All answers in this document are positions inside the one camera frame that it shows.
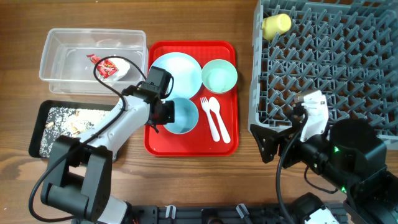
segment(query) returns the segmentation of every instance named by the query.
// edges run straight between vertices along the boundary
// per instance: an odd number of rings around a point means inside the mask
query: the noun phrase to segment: white fork
[[[213,118],[211,117],[211,114],[210,114],[209,101],[206,99],[206,97],[202,97],[202,98],[200,98],[200,103],[201,103],[201,108],[205,111],[205,113],[207,115],[207,120],[209,121],[211,137],[213,137],[213,140],[215,142],[218,142],[220,140],[220,135],[218,134],[216,125],[214,124]]]

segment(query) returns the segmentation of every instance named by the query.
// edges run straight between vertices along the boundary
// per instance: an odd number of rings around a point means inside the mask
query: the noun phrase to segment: gray wire rack
[[[388,149],[398,149],[397,8],[396,0],[259,0],[248,128],[290,127],[284,113],[295,94],[316,89],[327,96],[331,125],[367,119]],[[263,18],[281,13],[292,28],[264,40]]]

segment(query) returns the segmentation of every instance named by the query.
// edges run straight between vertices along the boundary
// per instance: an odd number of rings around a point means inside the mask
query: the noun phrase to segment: red tray
[[[191,55],[203,68],[205,64],[214,59],[224,59],[236,66],[235,49],[225,41],[160,41],[156,42],[149,50],[149,68],[160,56],[182,52]],[[221,137],[219,142],[214,142],[211,137],[206,113],[202,110],[200,97],[208,99],[214,96],[221,105],[221,117],[226,129],[231,136],[231,142],[226,144]],[[228,156],[239,145],[238,127],[238,93],[236,86],[227,93],[217,95],[208,91],[203,85],[199,92],[191,98],[199,111],[199,120],[195,128],[187,134],[172,134],[162,125],[158,126],[159,134],[151,127],[144,130],[144,145],[155,156]],[[211,112],[213,120],[218,127],[217,118]]]

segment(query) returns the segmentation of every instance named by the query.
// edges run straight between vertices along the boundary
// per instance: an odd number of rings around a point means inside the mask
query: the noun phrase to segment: blue plate
[[[191,131],[198,123],[199,111],[197,106],[185,98],[174,98],[174,123],[164,128],[173,134],[185,134]]]
[[[193,57],[187,54],[173,52],[162,55],[152,66],[163,68],[174,77],[173,91],[168,100],[177,97],[190,99],[201,87],[201,67]]]

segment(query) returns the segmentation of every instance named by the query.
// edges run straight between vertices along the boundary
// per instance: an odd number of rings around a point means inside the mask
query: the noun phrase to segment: blue bowl
[[[198,123],[199,111],[197,106],[186,98],[174,98],[174,123],[169,123],[164,128],[173,134],[190,132]]]

